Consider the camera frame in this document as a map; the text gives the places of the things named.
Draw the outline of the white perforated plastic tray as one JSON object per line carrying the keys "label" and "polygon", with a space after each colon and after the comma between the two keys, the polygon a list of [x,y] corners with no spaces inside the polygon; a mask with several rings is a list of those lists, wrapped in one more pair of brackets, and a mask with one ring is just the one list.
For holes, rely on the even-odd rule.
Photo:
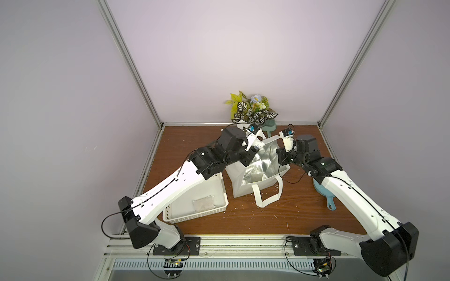
{"label": "white perforated plastic tray", "polygon": [[165,222],[176,224],[207,215],[223,213],[229,202],[222,173],[192,187],[164,210]]}

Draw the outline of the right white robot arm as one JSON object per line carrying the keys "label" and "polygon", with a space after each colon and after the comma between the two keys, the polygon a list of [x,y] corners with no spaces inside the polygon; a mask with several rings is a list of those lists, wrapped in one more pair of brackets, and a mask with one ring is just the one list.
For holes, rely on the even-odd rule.
{"label": "right white robot arm", "polygon": [[365,261],[376,274],[388,277],[402,266],[409,269],[419,237],[410,222],[402,223],[375,203],[351,180],[336,160],[323,157],[316,138],[294,136],[290,129],[280,133],[283,148],[277,149],[280,165],[302,168],[324,189],[330,191],[353,214],[364,235],[322,226],[311,231],[311,245],[317,252],[340,251]]}

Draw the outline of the left connector board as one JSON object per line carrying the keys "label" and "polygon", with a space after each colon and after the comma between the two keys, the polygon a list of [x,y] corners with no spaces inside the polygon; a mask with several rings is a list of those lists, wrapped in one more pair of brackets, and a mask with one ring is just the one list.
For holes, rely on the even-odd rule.
{"label": "left connector board", "polygon": [[166,259],[163,265],[163,272],[168,280],[180,277],[184,270],[184,259]]}

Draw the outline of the artificial potted plant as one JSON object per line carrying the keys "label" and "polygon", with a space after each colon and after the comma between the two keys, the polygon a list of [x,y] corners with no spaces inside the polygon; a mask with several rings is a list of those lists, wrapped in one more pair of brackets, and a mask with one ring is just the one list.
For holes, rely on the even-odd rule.
{"label": "artificial potted plant", "polygon": [[278,116],[278,113],[270,107],[268,98],[259,94],[247,97],[239,91],[238,94],[231,94],[225,104],[230,106],[230,120],[234,124],[245,122],[263,125]]}

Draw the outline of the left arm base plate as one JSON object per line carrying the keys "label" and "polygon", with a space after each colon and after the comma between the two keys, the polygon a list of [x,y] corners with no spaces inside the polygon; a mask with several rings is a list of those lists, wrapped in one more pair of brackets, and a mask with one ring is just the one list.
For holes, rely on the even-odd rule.
{"label": "left arm base plate", "polygon": [[166,248],[156,244],[152,250],[154,256],[198,256],[201,245],[201,237],[185,237],[174,247]]}

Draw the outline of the white insulated delivery bag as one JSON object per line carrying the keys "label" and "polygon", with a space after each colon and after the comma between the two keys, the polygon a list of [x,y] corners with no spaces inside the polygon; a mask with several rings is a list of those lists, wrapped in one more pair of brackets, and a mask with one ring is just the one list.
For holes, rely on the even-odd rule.
{"label": "white insulated delivery bag", "polygon": [[[235,198],[253,194],[257,207],[265,208],[278,201],[283,191],[283,179],[290,166],[278,164],[276,150],[279,148],[279,135],[267,138],[265,147],[259,150],[251,164],[244,167],[240,162],[236,162],[226,167],[226,172],[232,181],[233,196]],[[261,191],[263,189],[278,185],[278,193],[263,200]]]}

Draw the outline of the green small scoop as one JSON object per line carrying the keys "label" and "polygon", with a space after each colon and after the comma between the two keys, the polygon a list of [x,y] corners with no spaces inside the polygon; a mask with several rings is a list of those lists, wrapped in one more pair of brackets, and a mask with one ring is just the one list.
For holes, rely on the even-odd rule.
{"label": "green small scoop", "polygon": [[272,137],[272,133],[277,129],[275,119],[266,120],[261,129],[266,134],[267,138]]}

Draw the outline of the right connector board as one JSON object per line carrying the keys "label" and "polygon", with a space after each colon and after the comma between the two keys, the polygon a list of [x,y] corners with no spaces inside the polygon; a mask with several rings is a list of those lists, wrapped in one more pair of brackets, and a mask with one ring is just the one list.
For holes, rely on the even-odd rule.
{"label": "right connector board", "polygon": [[329,276],[333,271],[333,263],[331,258],[314,259],[313,265],[313,273],[315,273],[320,279],[323,277],[329,279]]}

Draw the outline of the aluminium front rail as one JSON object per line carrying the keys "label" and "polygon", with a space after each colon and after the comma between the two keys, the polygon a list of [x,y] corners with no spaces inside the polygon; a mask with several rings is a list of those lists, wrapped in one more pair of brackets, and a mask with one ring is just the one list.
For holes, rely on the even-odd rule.
{"label": "aluminium front rail", "polygon": [[[157,257],[186,258],[294,258],[294,250],[284,235],[201,235],[199,246],[185,248],[181,253],[165,253]],[[130,240],[111,240],[103,258],[144,258],[153,256],[160,246],[152,244],[135,249]]]}

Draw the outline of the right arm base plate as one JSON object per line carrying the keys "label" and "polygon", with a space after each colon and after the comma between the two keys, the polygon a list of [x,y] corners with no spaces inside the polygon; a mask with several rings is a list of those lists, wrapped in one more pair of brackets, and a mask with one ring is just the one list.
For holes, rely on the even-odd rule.
{"label": "right arm base plate", "polygon": [[325,248],[312,237],[287,237],[295,256],[341,256],[341,251]]}

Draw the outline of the connector board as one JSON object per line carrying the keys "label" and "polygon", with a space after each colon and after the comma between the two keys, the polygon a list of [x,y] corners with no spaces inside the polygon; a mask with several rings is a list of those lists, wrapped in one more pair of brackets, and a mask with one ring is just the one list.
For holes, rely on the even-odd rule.
{"label": "connector board", "polygon": [[333,263],[331,258],[314,259],[313,265],[313,273],[315,273],[320,279],[323,277],[329,279],[329,276],[333,271]]}
{"label": "connector board", "polygon": [[166,259],[163,265],[163,272],[168,280],[180,277],[184,270],[184,259]]}

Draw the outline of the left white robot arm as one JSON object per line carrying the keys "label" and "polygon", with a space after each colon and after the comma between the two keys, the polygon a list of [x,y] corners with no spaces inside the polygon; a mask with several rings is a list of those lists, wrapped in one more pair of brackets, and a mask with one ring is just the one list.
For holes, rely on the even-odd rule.
{"label": "left white robot arm", "polygon": [[184,235],[174,226],[158,220],[160,213],[181,195],[199,186],[236,162],[248,166],[260,150],[264,137],[258,125],[224,128],[212,143],[189,153],[181,166],[148,192],[118,201],[120,214],[133,248],[156,243],[167,249],[181,247]]}

